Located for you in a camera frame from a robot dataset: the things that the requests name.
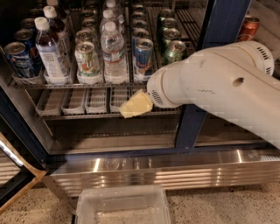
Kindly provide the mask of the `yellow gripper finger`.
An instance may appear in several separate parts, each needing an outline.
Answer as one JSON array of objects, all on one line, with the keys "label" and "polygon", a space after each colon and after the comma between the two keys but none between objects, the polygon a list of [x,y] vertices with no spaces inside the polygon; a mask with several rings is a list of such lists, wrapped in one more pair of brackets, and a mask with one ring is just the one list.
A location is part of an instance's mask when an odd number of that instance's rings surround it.
[{"label": "yellow gripper finger", "polygon": [[149,112],[152,108],[153,103],[149,96],[140,89],[134,93],[128,101],[122,104],[119,111],[124,118],[131,118]]}]

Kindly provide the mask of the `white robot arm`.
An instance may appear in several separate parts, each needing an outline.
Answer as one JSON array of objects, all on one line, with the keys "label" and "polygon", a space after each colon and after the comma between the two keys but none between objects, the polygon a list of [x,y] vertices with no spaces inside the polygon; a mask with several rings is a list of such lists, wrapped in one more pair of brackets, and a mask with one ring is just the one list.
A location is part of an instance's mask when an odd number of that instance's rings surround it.
[{"label": "white robot arm", "polygon": [[140,116],[194,104],[280,148],[280,81],[272,76],[271,51],[255,41],[210,47],[158,69],[119,108]]}]

